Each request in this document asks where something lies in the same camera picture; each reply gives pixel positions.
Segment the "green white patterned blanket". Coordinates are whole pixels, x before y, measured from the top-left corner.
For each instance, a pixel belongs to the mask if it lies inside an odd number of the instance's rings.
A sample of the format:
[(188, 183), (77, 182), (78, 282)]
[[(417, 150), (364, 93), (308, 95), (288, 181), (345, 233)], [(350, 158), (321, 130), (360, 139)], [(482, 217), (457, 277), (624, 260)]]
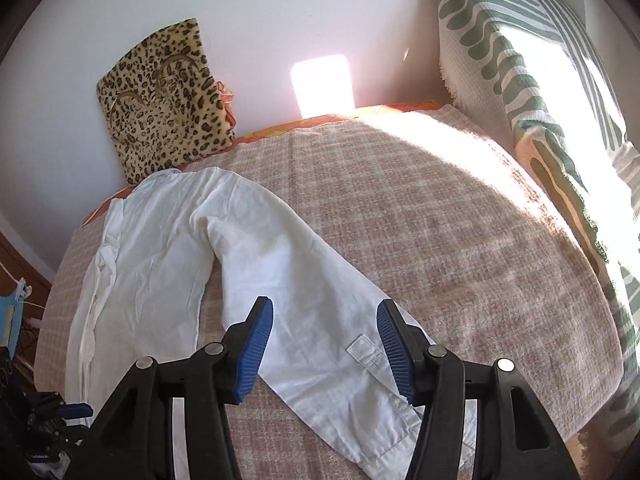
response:
[(558, 0), (438, 0), (442, 79), (572, 230), (612, 311), (623, 376), (599, 415), (622, 457), (639, 433), (639, 153), (578, 15)]

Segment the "pink plaid bed blanket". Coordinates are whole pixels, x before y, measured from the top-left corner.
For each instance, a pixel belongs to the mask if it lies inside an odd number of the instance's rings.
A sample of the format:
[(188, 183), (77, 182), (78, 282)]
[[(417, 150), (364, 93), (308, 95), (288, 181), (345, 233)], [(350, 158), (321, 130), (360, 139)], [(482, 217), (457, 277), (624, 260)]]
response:
[[(207, 168), (277, 195), (460, 358), (512, 359), (562, 437), (577, 434), (614, 396), (622, 350), (591, 264), (546, 193), (455, 108), (291, 131), (181, 172)], [(81, 402), (65, 392), (70, 329), (106, 215), (75, 232), (39, 336), (36, 384), (70, 402)], [(227, 327), (221, 311), (221, 270), (213, 268), (196, 349)], [(373, 479), (260, 376), (229, 418), (247, 479)]]

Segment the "white cotton shirt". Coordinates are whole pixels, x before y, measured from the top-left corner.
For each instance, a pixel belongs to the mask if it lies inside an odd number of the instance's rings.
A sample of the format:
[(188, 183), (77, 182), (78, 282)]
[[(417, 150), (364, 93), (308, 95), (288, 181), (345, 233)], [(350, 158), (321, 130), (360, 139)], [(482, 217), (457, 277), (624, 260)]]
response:
[(162, 171), (111, 203), (70, 329), (66, 396), (100, 408), (136, 359), (192, 356), (213, 268), (223, 326), (272, 302), (269, 388), (369, 477), (404, 478), (422, 413), (378, 336), (384, 292), (277, 195), (220, 168)]

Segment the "leopard print pillow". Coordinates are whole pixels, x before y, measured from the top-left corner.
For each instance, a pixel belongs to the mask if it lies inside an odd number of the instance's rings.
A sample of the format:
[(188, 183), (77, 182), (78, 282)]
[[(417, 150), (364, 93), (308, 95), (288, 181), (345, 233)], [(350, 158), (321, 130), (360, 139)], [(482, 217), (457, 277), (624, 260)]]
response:
[(98, 81), (96, 96), (130, 188), (234, 144), (232, 92), (209, 69), (196, 18), (144, 38)]

